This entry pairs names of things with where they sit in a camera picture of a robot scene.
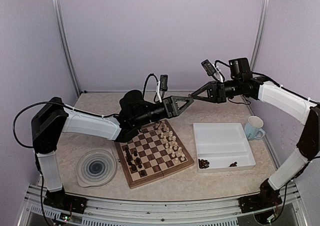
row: wooden chessboard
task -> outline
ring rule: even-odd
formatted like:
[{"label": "wooden chessboard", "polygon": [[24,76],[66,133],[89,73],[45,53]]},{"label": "wooden chessboard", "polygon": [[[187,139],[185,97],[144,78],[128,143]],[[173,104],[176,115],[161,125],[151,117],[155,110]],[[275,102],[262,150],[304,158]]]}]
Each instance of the wooden chessboard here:
[{"label": "wooden chessboard", "polygon": [[[165,120],[164,123],[169,127],[169,130],[173,131],[173,135],[176,136],[176,142],[178,146],[182,147],[185,160],[181,161],[181,154],[177,154],[177,151],[174,150],[176,152],[175,158],[178,157],[179,159],[178,163],[174,161],[174,158],[171,156],[172,153],[169,152],[169,149],[165,148],[166,143],[160,137],[161,133],[155,130],[157,124],[153,123],[142,128],[143,132],[149,132],[140,133],[127,143],[115,143],[120,163],[130,189],[160,180],[184,170],[195,163],[168,120]],[[164,132],[164,135],[169,145],[173,147],[172,141],[169,141],[169,133]],[[129,148],[129,152],[132,155],[133,160],[131,162],[137,165],[136,171],[134,172],[132,171],[132,167],[127,163],[126,147]],[[134,156],[134,151],[137,151],[137,157],[141,160],[141,169],[138,168],[138,163],[136,162],[137,157]]]}]

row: marble tabletop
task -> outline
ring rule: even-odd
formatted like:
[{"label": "marble tabletop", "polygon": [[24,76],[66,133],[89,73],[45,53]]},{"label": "marble tabletop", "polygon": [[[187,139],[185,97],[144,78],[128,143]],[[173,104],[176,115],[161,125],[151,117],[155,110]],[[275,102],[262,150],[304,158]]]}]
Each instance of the marble tabletop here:
[{"label": "marble tabletop", "polygon": [[[97,114],[119,113],[119,100],[124,93],[84,93],[75,107]],[[167,95],[187,96],[186,92],[167,92]],[[154,93],[147,93],[146,100],[153,100]],[[239,122],[244,124],[250,116],[246,105],[212,104],[195,101],[182,115],[169,119],[171,126],[196,161],[193,123]],[[104,138],[63,133],[57,146],[57,161],[63,186],[67,192],[108,199],[136,201],[189,201],[224,198],[259,191],[260,184],[274,171],[274,165],[262,140],[249,142],[256,166],[251,170],[199,174],[196,164],[179,173],[136,189],[128,187],[121,164],[117,161],[114,178],[106,185],[82,188],[76,177],[79,158],[93,149],[111,148],[118,155],[112,141]]]}]

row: table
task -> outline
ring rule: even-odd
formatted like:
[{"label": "table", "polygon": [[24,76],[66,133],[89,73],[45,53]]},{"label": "table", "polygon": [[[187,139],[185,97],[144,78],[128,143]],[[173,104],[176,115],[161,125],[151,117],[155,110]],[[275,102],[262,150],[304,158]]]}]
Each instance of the table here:
[{"label": "table", "polygon": [[[124,93],[84,93],[75,107],[97,114],[119,113],[119,100]],[[187,92],[167,92],[167,95],[187,96]],[[154,93],[146,94],[145,99],[152,102]],[[246,123],[250,116],[246,105],[212,104],[195,101],[182,115],[169,119],[171,126],[196,161],[196,148],[193,136],[193,123],[199,122],[239,122]],[[260,184],[274,171],[272,160],[262,140],[249,142],[256,161],[251,170],[199,174],[196,164],[182,172],[130,189],[121,164],[117,162],[114,178],[100,187],[82,188],[78,185],[76,165],[79,158],[92,149],[110,147],[118,158],[114,143],[95,136],[65,133],[57,146],[57,160],[61,179],[66,192],[108,199],[135,201],[191,201],[216,199],[244,195],[259,191]]]}]

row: chessboard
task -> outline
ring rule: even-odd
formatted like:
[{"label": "chessboard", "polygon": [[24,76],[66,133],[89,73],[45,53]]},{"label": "chessboard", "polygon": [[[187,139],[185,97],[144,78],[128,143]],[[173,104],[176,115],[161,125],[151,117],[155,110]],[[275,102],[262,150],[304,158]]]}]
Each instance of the chessboard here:
[{"label": "chessboard", "polygon": [[[129,142],[115,143],[130,189],[163,179],[195,163],[168,120],[162,120],[158,129],[157,126],[149,124]],[[170,131],[175,140],[169,136]]]}]

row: mug handle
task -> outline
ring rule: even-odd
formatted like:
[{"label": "mug handle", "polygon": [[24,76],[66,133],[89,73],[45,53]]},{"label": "mug handle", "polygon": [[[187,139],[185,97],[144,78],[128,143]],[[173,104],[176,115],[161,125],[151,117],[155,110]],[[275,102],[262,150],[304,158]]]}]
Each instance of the mug handle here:
[{"label": "mug handle", "polygon": [[256,140],[260,140],[262,139],[264,136],[266,135],[266,132],[263,130],[263,129],[259,129],[258,133],[257,133],[257,136],[255,136],[255,139]]}]

